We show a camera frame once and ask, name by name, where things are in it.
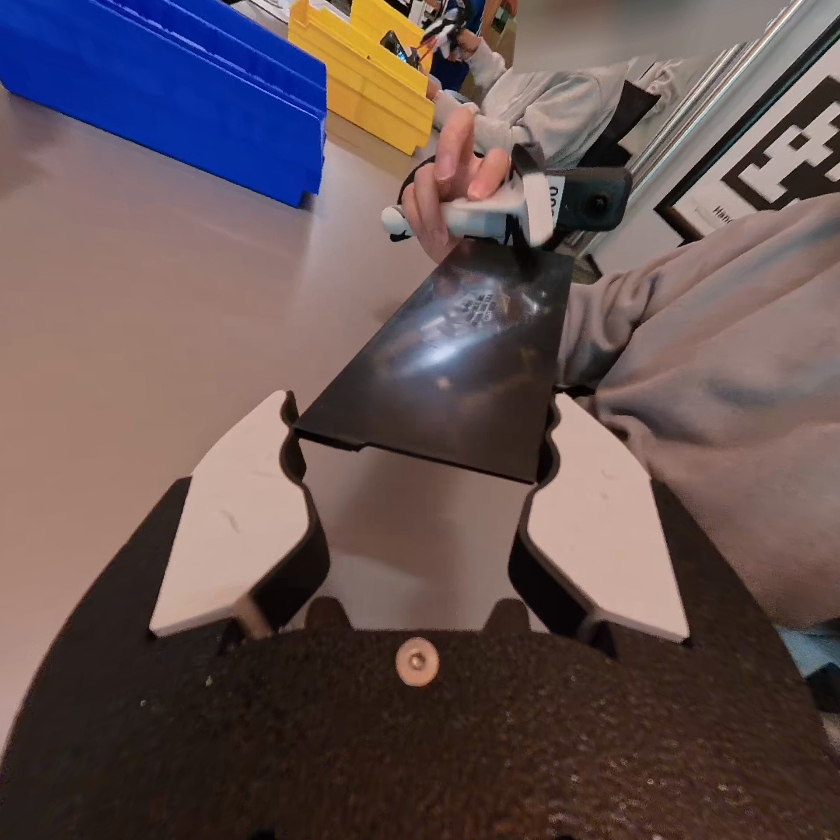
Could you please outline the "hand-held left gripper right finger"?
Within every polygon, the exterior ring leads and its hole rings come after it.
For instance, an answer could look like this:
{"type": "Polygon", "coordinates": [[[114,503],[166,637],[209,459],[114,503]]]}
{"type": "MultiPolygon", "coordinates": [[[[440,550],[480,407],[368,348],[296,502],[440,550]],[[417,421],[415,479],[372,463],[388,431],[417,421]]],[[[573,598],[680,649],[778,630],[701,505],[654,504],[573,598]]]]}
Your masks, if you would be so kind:
{"type": "Polygon", "coordinates": [[[533,614],[584,643],[606,624],[685,643],[686,609],[646,469],[564,393],[549,405],[541,466],[508,563],[533,614]]]}

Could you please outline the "yellow storage bin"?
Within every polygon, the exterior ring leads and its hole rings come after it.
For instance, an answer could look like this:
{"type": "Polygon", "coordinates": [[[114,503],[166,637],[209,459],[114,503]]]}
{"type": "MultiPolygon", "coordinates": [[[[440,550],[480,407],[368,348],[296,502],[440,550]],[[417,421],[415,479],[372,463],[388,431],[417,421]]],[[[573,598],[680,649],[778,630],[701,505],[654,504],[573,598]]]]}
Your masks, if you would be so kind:
{"type": "Polygon", "coordinates": [[[289,41],[326,67],[328,109],[412,155],[429,140],[434,105],[425,74],[382,45],[391,31],[403,48],[419,47],[420,27],[383,1],[352,2],[348,19],[327,3],[290,6],[289,41]]]}

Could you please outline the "person's right hand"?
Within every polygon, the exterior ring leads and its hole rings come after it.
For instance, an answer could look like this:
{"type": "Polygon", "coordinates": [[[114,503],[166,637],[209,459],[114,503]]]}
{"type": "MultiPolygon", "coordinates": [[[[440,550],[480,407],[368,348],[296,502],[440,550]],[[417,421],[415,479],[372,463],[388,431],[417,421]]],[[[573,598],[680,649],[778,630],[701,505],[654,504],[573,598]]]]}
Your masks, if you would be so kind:
{"type": "Polygon", "coordinates": [[[432,164],[420,167],[402,196],[402,209],[423,252],[440,264],[459,238],[445,223],[443,205],[459,198],[487,200],[508,178],[510,159],[503,149],[478,157],[474,151],[476,115],[458,107],[441,130],[432,164]]]}

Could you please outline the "person's right forearm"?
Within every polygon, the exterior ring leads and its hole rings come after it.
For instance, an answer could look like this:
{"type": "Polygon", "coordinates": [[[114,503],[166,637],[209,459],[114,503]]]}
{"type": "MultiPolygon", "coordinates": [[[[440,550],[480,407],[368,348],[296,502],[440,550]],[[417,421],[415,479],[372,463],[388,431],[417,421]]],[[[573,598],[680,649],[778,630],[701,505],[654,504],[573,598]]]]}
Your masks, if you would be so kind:
{"type": "Polygon", "coordinates": [[[570,288],[557,382],[777,623],[839,615],[839,197],[570,288]]]}

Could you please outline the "black plate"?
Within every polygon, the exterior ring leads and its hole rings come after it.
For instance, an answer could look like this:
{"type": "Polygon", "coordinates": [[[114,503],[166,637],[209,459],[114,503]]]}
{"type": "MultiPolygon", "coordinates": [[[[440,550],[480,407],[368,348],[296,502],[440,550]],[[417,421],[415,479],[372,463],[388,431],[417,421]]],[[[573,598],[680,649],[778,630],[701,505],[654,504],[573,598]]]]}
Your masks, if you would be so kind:
{"type": "Polygon", "coordinates": [[[462,241],[299,416],[299,436],[534,484],[573,267],[462,241]]]}

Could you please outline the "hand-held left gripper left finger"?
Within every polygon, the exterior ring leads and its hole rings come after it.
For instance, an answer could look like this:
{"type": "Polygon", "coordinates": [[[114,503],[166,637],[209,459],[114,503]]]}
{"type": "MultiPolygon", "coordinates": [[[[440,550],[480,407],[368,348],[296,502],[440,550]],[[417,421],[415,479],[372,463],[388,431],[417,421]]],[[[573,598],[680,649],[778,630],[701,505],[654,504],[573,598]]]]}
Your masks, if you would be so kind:
{"type": "Polygon", "coordinates": [[[233,621],[249,639],[287,627],[326,581],[329,546],[291,391],[275,391],[190,475],[149,629],[172,637],[233,621]]]}

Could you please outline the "chrome metal pole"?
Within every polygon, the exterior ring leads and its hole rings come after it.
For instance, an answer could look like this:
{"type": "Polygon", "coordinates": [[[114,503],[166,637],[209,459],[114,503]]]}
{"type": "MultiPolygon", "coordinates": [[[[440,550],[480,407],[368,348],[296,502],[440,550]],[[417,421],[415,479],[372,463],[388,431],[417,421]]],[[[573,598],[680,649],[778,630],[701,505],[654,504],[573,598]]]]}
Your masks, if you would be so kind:
{"type": "Polygon", "coordinates": [[[760,37],[720,53],[688,90],[675,111],[653,138],[632,160],[631,202],[674,155],[686,137],[700,125],[709,111],[729,91],[746,69],[759,58],[781,32],[787,29],[812,2],[794,1],[783,7],[760,37]]]}

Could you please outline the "blue storage bin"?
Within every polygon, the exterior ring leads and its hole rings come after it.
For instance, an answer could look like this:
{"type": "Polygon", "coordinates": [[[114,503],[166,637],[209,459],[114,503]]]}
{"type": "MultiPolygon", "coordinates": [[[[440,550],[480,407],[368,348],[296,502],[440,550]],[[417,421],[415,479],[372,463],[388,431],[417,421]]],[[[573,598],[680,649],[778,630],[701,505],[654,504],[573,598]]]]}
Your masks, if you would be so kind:
{"type": "Polygon", "coordinates": [[[298,207],[319,194],[327,71],[216,1],[5,1],[10,92],[298,207]]]}

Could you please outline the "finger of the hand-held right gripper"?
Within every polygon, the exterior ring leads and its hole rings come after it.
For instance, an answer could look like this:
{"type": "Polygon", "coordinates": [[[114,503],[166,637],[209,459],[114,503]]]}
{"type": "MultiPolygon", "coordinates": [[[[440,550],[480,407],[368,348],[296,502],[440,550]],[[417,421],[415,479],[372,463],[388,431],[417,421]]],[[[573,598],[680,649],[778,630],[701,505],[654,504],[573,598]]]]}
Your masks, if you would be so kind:
{"type": "Polygon", "coordinates": [[[525,201],[525,221],[522,223],[528,245],[540,248],[551,239],[555,226],[554,208],[557,204],[557,179],[542,172],[522,176],[525,201]]]}

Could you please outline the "framed marker poster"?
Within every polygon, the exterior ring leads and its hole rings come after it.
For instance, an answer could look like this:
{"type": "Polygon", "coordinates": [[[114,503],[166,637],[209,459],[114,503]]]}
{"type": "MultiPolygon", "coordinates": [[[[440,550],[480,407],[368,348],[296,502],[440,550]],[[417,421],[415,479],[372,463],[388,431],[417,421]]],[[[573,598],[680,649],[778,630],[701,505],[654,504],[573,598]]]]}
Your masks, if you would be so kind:
{"type": "Polygon", "coordinates": [[[839,19],[656,206],[685,242],[839,190],[839,19]]]}

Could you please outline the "grey desk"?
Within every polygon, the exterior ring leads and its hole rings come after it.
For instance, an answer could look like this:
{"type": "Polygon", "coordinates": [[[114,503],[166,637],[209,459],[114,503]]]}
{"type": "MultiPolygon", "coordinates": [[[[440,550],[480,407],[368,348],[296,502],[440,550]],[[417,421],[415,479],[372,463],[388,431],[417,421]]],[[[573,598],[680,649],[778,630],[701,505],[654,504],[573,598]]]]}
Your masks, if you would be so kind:
{"type": "Polygon", "coordinates": [[[301,208],[2,91],[2,747],[79,600],[270,393],[300,412],[433,268],[413,158],[330,114],[301,208]]]}

